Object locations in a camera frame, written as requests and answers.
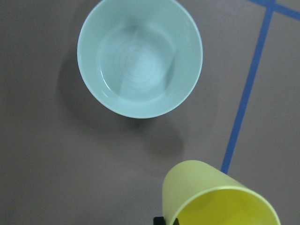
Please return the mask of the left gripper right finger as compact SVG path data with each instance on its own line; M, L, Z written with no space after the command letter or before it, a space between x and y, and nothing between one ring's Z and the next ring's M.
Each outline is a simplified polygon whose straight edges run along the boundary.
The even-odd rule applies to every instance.
M173 225L179 225L179 220L177 218L174 220Z

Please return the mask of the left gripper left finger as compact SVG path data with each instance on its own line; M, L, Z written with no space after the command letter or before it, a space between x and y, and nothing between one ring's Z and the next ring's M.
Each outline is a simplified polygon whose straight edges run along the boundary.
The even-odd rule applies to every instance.
M164 217L154 217L153 218L153 225L165 225Z

